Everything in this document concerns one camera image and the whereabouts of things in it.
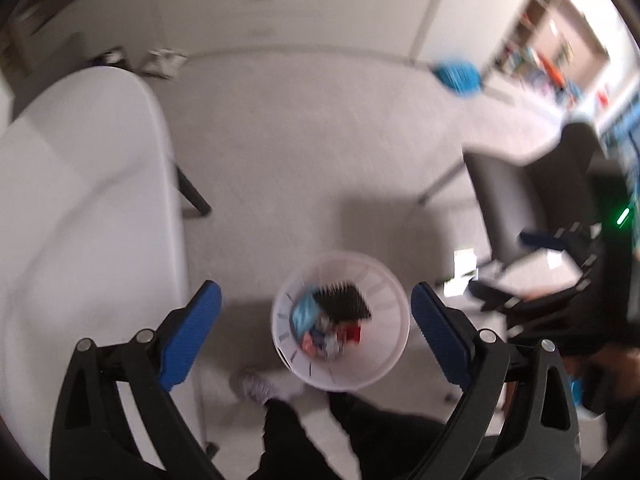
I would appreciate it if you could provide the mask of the black foam mesh sleeve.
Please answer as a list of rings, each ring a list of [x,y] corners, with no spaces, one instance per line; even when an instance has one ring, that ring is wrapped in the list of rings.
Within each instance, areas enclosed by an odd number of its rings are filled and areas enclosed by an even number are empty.
[[[354,283],[343,282],[318,289],[314,296],[332,323],[370,320],[371,311]]]

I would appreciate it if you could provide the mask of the red torn cardboard piece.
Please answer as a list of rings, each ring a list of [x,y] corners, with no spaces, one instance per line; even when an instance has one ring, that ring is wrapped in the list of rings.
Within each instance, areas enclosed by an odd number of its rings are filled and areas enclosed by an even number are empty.
[[[359,344],[361,340],[361,326],[359,324],[343,324],[338,326],[338,339],[343,344]]]

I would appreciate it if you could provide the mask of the pink paper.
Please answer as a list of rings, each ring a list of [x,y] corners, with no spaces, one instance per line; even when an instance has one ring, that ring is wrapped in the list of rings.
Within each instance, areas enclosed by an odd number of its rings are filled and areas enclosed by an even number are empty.
[[[307,356],[310,356],[311,358],[316,356],[317,347],[309,332],[304,333],[303,339],[300,342],[300,348],[302,348],[303,352],[305,352]]]

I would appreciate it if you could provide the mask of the blue surgical face mask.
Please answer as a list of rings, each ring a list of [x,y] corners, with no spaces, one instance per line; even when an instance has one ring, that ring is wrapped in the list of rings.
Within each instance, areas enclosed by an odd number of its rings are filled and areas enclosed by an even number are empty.
[[[326,333],[326,316],[314,296],[318,291],[318,288],[307,288],[291,311],[292,331],[299,344],[306,333],[314,330],[322,335]]]

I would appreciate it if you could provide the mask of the white plastic trash basket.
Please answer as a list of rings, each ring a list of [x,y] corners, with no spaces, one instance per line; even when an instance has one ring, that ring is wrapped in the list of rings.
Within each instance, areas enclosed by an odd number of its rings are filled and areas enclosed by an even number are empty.
[[[409,332],[409,301],[398,279],[358,252],[331,252],[295,271],[271,309],[280,359],[324,391],[355,391],[383,378]]]

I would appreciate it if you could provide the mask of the grey chair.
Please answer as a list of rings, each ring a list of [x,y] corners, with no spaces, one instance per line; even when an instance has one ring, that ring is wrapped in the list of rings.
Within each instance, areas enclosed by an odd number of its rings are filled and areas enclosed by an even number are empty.
[[[555,146],[529,162],[466,148],[458,162],[420,196],[426,204],[458,174],[466,172],[480,207],[490,247],[481,266],[501,270],[532,251],[520,241],[523,231],[553,233],[575,223],[593,224],[596,199],[587,177],[590,162],[604,156],[596,130],[588,122],[564,125]]]

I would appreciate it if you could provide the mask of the white oval table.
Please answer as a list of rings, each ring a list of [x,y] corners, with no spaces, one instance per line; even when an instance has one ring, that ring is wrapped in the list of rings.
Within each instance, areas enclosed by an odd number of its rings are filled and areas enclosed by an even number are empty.
[[[1,415],[39,470],[78,341],[128,341],[190,296],[155,94],[113,67],[59,80],[1,137]]]

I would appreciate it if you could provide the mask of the blue plastic bag on floor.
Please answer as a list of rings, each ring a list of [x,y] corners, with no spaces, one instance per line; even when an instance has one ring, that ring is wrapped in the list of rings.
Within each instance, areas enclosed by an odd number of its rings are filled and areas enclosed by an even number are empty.
[[[438,64],[434,76],[457,96],[472,96],[483,87],[482,75],[477,67],[466,61]]]

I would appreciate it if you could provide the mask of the wooden bookshelf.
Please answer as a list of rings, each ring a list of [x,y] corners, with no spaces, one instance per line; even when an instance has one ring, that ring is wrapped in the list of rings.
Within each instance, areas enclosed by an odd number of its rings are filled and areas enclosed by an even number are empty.
[[[572,0],[524,0],[494,67],[571,110],[609,60],[586,14]]]

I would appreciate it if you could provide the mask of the white plastic bag on floor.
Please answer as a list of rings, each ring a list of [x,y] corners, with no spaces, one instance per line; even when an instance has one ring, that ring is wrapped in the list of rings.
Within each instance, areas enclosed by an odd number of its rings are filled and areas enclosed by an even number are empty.
[[[174,79],[187,60],[188,57],[179,51],[171,49],[151,50],[142,64],[141,73],[150,77]]]

